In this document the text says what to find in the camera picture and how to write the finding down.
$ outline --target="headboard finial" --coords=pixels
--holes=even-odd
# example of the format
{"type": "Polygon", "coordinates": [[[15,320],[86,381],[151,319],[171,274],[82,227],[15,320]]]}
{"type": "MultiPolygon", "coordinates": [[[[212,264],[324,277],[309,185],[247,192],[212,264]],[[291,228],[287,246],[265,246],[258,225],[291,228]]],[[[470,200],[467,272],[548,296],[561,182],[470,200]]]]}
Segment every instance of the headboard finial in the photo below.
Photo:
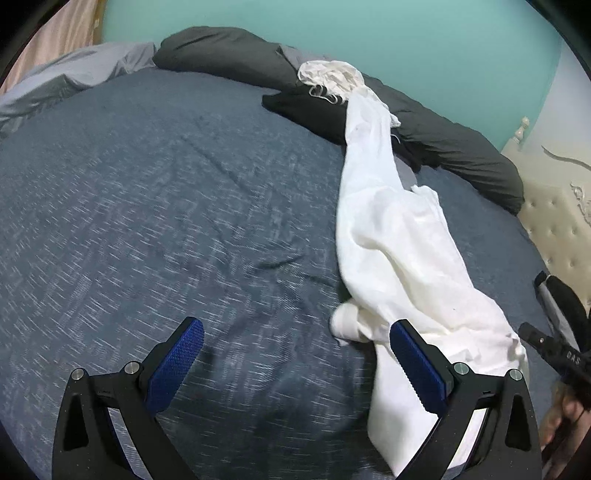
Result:
{"type": "Polygon", "coordinates": [[[517,143],[520,143],[523,140],[523,134],[524,134],[525,130],[529,127],[529,125],[530,125],[530,119],[527,118],[526,116],[523,117],[521,119],[521,125],[515,131],[515,134],[513,135],[513,140],[515,140],[517,143]]]}

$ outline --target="upholstered headboard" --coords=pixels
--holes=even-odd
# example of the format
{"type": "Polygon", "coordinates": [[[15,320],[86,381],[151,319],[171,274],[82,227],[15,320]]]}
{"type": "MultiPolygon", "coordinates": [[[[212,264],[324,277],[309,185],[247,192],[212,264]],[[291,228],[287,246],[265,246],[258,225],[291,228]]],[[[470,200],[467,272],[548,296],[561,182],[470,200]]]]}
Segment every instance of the upholstered headboard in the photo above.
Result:
{"type": "Polygon", "coordinates": [[[519,219],[539,250],[548,271],[568,284],[587,309],[591,307],[591,207],[581,173],[548,173],[550,152],[535,158],[522,153],[524,122],[502,153],[515,163],[524,183],[525,204],[519,219]]]}

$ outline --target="dark gray pillow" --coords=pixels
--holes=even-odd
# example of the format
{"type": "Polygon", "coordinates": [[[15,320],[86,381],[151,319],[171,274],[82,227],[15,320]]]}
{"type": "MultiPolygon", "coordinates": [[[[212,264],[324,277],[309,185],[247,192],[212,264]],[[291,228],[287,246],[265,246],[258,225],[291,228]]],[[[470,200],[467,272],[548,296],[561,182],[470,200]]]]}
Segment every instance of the dark gray pillow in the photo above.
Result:
{"type": "Polygon", "coordinates": [[[437,115],[378,79],[365,83],[400,120],[398,131],[421,151],[423,163],[442,166],[469,181],[483,196],[517,215],[523,205],[523,182],[511,160],[480,132],[437,115]]]}
{"type": "Polygon", "coordinates": [[[203,72],[259,87],[296,86],[297,74],[278,43],[233,27],[190,27],[166,38],[154,56],[157,67],[203,72]]]}

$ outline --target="metal screw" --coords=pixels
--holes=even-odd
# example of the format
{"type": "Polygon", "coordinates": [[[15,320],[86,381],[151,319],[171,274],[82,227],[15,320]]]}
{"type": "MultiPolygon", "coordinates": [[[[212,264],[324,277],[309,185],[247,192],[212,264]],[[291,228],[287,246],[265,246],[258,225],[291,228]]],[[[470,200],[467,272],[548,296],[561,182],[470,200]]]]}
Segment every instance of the metal screw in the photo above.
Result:
{"type": "Polygon", "coordinates": [[[453,369],[460,375],[466,375],[470,371],[470,367],[463,363],[458,363],[453,366],[453,369]]]}
{"type": "Polygon", "coordinates": [[[84,377],[84,370],[81,368],[76,368],[76,370],[72,372],[72,380],[79,380],[82,377],[84,377]]]}
{"type": "Polygon", "coordinates": [[[134,374],[139,370],[139,363],[129,362],[127,365],[125,365],[125,368],[123,370],[125,370],[126,374],[134,374]]]}
{"type": "Polygon", "coordinates": [[[511,371],[509,371],[509,376],[513,379],[513,380],[521,380],[523,378],[523,374],[519,371],[516,370],[515,368],[511,371]]]}

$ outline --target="bed sheet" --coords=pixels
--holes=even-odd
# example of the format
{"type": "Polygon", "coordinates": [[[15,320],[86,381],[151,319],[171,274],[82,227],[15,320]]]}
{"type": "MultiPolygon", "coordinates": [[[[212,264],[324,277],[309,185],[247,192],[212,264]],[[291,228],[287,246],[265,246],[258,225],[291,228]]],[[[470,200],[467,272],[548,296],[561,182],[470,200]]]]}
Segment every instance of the bed sheet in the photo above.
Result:
{"type": "MultiPolygon", "coordinates": [[[[366,435],[371,345],[329,332],[343,154],[261,106],[271,90],[158,69],[110,80],[0,145],[0,420],[40,479],[67,377],[142,359],[186,315],[205,347],[164,430],[200,478],[389,478],[366,435]]],[[[518,220],[442,170],[477,288],[544,325],[518,220]]],[[[540,415],[551,374],[530,355],[540,415]]],[[[147,478],[116,427],[130,463],[147,478]]]]}

